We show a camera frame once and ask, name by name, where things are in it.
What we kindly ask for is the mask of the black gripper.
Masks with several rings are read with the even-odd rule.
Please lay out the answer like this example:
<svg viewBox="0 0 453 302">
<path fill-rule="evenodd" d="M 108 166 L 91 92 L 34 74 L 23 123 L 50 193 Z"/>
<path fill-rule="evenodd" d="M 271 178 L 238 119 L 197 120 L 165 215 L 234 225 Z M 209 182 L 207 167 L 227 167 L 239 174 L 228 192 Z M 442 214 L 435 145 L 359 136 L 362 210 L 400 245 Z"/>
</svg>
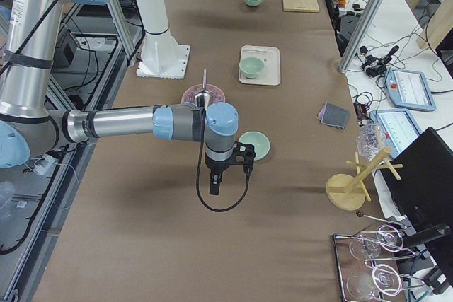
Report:
<svg viewBox="0 0 453 302">
<path fill-rule="evenodd" d="M 205 157 L 205 165 L 210 170 L 210 195 L 218 195 L 223 172 L 227 169 L 226 161 L 216 161 Z"/>
</svg>

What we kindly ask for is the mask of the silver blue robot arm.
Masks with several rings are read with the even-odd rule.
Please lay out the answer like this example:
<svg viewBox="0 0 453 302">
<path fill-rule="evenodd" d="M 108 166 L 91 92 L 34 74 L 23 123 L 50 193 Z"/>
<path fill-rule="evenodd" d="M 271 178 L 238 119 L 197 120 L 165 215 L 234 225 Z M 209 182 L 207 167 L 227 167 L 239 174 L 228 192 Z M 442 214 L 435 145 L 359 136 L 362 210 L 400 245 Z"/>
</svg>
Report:
<svg viewBox="0 0 453 302">
<path fill-rule="evenodd" d="M 66 3 L 109 0 L 13 0 L 1 69 L 1 167 L 25 163 L 68 143 L 151 132 L 160 139 L 201 141 L 210 193 L 239 154 L 238 113 L 228 103 L 191 103 L 82 112 L 47 110 L 45 95 Z"/>
</svg>

